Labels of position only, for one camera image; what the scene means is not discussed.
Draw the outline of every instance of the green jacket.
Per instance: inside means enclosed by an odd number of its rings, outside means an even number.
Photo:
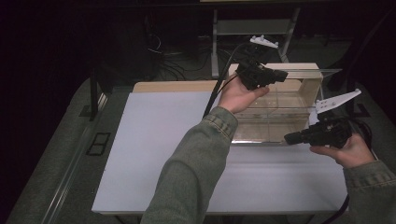
[[[163,166],[141,223],[202,223],[226,165],[238,125],[215,107],[192,127]],[[356,223],[396,223],[396,176],[382,161],[345,169],[349,211]]]

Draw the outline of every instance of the forearm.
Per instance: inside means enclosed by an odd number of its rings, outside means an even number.
[[[396,221],[396,176],[382,161],[345,169],[344,175],[356,223]]]
[[[202,223],[236,126],[233,114],[216,107],[186,133],[163,167],[142,223]]]

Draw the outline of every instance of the white plastic part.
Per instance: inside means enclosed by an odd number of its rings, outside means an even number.
[[[316,103],[316,110],[317,110],[317,114],[320,114],[322,112],[334,109],[340,105],[343,105],[345,102],[353,99],[354,97],[356,97],[357,95],[361,94],[361,90],[356,89],[355,91],[343,94],[343,95],[339,95],[339,96],[334,96],[332,98],[329,99],[325,99],[325,100],[317,100]]]
[[[261,35],[260,37],[257,37],[254,35],[253,37],[250,38],[250,42],[255,43],[255,44],[264,45],[264,46],[274,48],[274,49],[277,49],[278,45],[279,45],[277,42],[273,43],[273,42],[265,39],[264,35]]]

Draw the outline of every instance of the white tabletop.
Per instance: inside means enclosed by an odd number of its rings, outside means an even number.
[[[184,133],[201,120],[209,96],[210,91],[131,93],[92,211],[143,213],[165,161]],[[341,166],[310,152],[308,145],[232,146],[207,212],[335,211],[346,195]]]

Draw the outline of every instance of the person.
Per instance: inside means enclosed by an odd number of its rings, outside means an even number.
[[[267,87],[248,91],[239,77],[229,80],[218,105],[187,131],[163,166],[141,223],[204,221],[238,125],[233,114],[269,91]],[[396,176],[382,161],[375,160],[359,135],[353,134],[341,149],[310,150],[330,156],[344,167],[349,212],[356,223],[396,223]]]

